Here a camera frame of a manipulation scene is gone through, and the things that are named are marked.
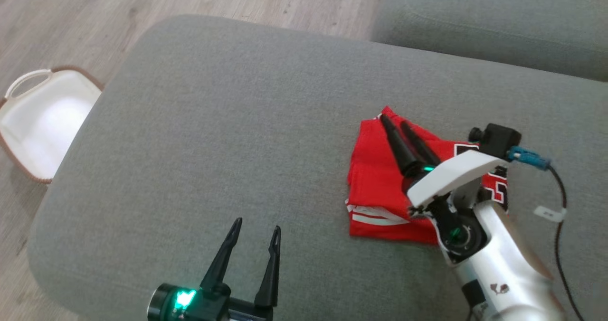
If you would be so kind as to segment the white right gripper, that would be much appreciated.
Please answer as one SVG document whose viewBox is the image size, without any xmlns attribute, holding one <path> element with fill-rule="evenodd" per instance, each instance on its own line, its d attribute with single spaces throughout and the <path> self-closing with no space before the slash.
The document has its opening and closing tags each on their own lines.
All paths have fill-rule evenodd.
<svg viewBox="0 0 608 321">
<path fill-rule="evenodd" d="M 467 150 L 441 163 L 408 122 L 401 122 L 401 132 L 386 114 L 380 114 L 380 122 L 403 177 L 415 178 L 423 167 L 434 168 L 408 189 L 406 196 L 413 207 L 427 208 L 435 198 L 448 195 L 456 208 L 472 207 L 480 197 L 508 208 L 506 175 L 492 173 L 498 167 L 506 168 L 506 161 Z"/>
</svg>

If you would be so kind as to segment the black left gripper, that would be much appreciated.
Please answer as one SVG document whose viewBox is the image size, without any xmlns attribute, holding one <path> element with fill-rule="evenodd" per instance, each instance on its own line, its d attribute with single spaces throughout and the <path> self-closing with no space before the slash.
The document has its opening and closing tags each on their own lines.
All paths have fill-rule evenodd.
<svg viewBox="0 0 608 321">
<path fill-rule="evenodd" d="M 199 289 L 168 283 L 154 291 L 146 310 L 147 321 L 273 321 L 278 304 L 282 230 L 274 228 L 268 247 L 269 260 L 254 304 L 230 296 L 223 280 L 232 250 L 237 245 L 242 218 L 232 224 L 215 258 L 200 282 Z"/>
</svg>

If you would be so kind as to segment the red jersey with white sleeves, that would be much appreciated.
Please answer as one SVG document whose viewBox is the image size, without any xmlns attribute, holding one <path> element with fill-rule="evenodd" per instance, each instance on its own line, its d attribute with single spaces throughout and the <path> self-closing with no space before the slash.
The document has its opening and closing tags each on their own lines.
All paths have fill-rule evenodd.
<svg viewBox="0 0 608 321">
<path fill-rule="evenodd" d="M 438 156 L 440 161 L 469 149 L 476 143 L 446 141 L 434 133 L 394 113 L 388 106 L 381 111 L 399 126 L 406 122 Z M 363 120 L 352 152 L 347 183 L 350 191 L 345 201 L 348 210 L 348 232 L 353 237 L 387 241 L 406 241 L 438 245 L 432 222 L 427 218 L 411 219 L 410 200 L 402 191 L 403 176 L 391 152 L 379 117 Z M 508 215 L 507 169 L 497 167 L 482 176 L 482 187 Z"/>
</svg>

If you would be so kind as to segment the large grey sofa seat cushion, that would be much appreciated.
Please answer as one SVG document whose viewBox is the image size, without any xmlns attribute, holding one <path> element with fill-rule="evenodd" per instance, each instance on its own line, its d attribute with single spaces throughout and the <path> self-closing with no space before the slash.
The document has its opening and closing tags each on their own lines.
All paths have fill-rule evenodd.
<svg viewBox="0 0 608 321">
<path fill-rule="evenodd" d="M 386 105 L 443 139 L 514 128 L 549 157 L 571 293 L 608 321 L 608 83 L 209 16 L 154 25 L 107 84 L 33 221 L 33 277 L 85 319 L 146 321 L 159 284 L 196 288 L 241 217 L 239 299 L 282 228 L 276 321 L 464 321 L 436 247 L 348 234 L 359 124 Z"/>
</svg>

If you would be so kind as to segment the grey sofa side cushion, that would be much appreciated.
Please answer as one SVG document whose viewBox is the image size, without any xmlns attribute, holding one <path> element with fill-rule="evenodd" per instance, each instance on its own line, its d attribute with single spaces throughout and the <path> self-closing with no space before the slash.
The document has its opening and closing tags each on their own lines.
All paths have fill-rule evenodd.
<svg viewBox="0 0 608 321">
<path fill-rule="evenodd" d="M 608 82 L 608 0 L 380 0 L 371 39 Z"/>
</svg>

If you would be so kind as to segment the white laundry basket brown rim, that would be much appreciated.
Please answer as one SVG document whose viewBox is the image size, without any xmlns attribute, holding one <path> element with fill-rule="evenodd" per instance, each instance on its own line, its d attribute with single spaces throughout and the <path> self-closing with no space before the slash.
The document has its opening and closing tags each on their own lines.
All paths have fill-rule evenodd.
<svg viewBox="0 0 608 321">
<path fill-rule="evenodd" d="M 78 66 L 20 76 L 0 96 L 0 147 L 28 178 L 50 184 L 103 91 Z"/>
</svg>

